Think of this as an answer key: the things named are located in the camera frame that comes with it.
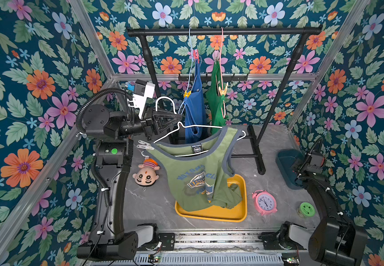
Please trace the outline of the white wire hanger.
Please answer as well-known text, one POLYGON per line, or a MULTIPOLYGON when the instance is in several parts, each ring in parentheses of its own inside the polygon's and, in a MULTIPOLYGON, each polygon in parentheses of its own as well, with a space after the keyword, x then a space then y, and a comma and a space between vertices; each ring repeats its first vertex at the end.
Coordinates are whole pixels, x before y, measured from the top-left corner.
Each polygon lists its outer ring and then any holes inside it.
MULTIPOLYGON (((160 97, 158 97, 158 98, 156 99, 156 101, 155 101, 155 105, 157 105, 157 104, 159 103, 159 101, 162 100, 162 99, 170 100, 171 103, 173 104, 174 113, 177 114, 177 113, 176 113, 176 110, 175 110, 175 105, 174 105, 174 101, 173 101, 173 99, 171 99, 171 98, 169 98, 169 97, 167 97, 167 96, 160 96, 160 97)), ((196 125, 196 124, 193 124, 193 125, 185 126, 185 125, 182 123, 182 121, 179 121, 179 122, 177 123, 177 126, 176 126, 176 128, 175 128, 174 130, 169 131, 169 132, 168 132, 167 134, 165 134, 164 136, 160 137, 159 139, 156 139, 155 141, 153 141, 153 144, 156 144, 157 142, 161 141, 162 139, 164 139, 164 138, 166 138, 166 137, 168 137, 168 136, 171 136, 173 133, 179 131, 181 128, 183 128, 183 129, 188 129, 188 128, 193 128, 193 127, 211 128, 211 129, 213 129, 213 128, 214 128, 214 129, 222 129, 221 126, 212 126, 212 125, 196 125)), ((244 139, 244 138, 247 136, 247 135, 246 135, 246 132, 245 132, 244 130, 242 130, 242 133, 243 133, 243 136, 239 137, 239 138, 237 139, 237 141, 242 140, 242 139, 244 139)), ((179 155, 179 156, 176 156, 176 157, 187 157, 187 156, 193 156, 193 155, 203 154, 203 153, 206 153, 206 152, 207 152, 207 151, 201 151, 201 152, 199 152, 199 153, 197 153, 197 154, 191 154, 191 155, 179 155)))

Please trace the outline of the white clothespin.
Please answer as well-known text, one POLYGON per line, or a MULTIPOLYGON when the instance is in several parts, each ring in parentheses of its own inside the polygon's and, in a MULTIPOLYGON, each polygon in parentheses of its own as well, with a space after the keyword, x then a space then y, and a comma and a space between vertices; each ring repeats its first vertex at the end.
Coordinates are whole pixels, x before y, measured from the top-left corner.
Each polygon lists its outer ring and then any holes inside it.
POLYGON ((143 150, 154 150, 154 147, 150 143, 143 140, 138 140, 136 147, 143 150))

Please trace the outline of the olive green tank top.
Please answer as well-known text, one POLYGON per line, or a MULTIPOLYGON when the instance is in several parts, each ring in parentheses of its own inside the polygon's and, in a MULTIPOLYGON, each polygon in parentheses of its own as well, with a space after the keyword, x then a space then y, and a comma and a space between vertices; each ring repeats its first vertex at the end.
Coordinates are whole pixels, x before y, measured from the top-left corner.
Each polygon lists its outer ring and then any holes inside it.
POLYGON ((185 211, 211 206, 232 209, 242 196, 240 189, 228 185, 227 180, 235 176, 231 154, 242 136, 242 131, 225 126, 197 143, 152 143, 152 149, 144 154, 165 170, 170 193, 185 211))

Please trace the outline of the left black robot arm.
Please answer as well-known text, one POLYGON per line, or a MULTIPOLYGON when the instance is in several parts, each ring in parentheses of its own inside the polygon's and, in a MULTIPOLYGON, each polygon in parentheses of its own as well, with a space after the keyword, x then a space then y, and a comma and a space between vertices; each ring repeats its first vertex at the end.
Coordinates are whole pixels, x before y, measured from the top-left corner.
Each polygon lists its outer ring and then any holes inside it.
POLYGON ((119 88, 103 89, 78 110, 77 129, 97 141, 91 173, 99 184, 91 233, 77 249, 77 257, 85 262, 134 259, 142 246, 159 243, 156 224, 141 224, 130 232, 123 224, 134 150, 130 136, 145 134, 150 140, 181 120, 174 112, 147 106, 154 90, 151 83, 136 83, 133 94, 119 88))

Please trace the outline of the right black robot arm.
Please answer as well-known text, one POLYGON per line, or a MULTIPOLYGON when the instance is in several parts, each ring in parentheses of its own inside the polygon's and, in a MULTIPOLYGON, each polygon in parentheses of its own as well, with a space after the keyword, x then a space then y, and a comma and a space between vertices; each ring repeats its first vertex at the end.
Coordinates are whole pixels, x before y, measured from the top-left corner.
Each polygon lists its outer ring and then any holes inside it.
POLYGON ((310 231, 284 222, 273 233, 259 235, 265 247, 293 249, 302 247, 310 258, 326 266, 361 266, 367 232, 344 213, 328 178, 323 175, 327 159, 322 154, 320 137, 306 152, 289 149, 277 154, 276 164, 289 188, 304 189, 311 196, 320 222, 310 231))

